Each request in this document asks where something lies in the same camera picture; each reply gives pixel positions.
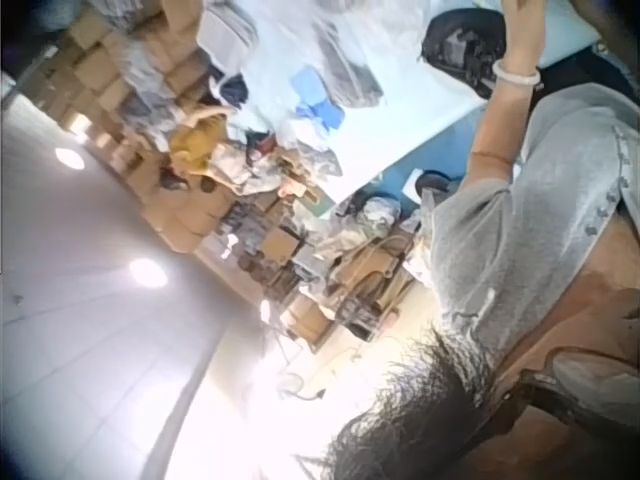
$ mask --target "yellow clothing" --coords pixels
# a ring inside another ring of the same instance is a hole
[[[226,117],[216,115],[200,120],[195,128],[181,125],[169,140],[169,153],[189,153],[180,169],[191,175],[209,175],[208,162],[218,143],[227,140]]]

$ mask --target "gray t-shirt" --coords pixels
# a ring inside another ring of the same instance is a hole
[[[492,366],[549,313],[616,211],[640,228],[639,110],[595,84],[536,107],[522,172],[486,179],[433,212],[431,268],[456,348],[483,347]]]

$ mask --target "white table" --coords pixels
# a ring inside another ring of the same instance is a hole
[[[598,38],[570,7],[566,8],[568,0],[557,1],[560,3],[549,4],[548,48],[541,66],[568,57]],[[260,43],[243,69],[250,102],[231,122],[254,129],[273,128],[298,103],[289,78],[312,58],[306,53],[305,39],[291,36],[282,23],[299,24],[304,19],[296,18],[295,12],[278,11],[273,6],[277,1],[236,3],[252,17]],[[431,5],[432,14],[437,14],[472,6],[472,1],[433,0]],[[380,49],[380,39],[374,37],[366,16],[350,14],[342,21],[339,26],[347,25],[351,33],[347,37],[357,39],[384,97],[375,108],[346,109],[344,123],[332,133],[330,145],[344,175],[322,182],[320,187],[336,203],[484,103],[470,88],[417,61],[419,41],[415,48],[405,43],[397,50]]]

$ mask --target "white bracelet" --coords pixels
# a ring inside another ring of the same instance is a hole
[[[500,66],[500,62],[502,60],[496,60],[493,63],[493,73],[496,74],[500,80],[504,80],[505,82],[513,83],[514,85],[521,85],[523,87],[535,87],[540,83],[540,72],[536,70],[534,75],[526,77],[524,75],[516,75],[515,73],[505,72]]]

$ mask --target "wrist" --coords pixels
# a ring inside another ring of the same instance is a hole
[[[530,77],[538,71],[536,61],[532,61],[524,55],[507,52],[500,61],[500,67],[507,73]]]

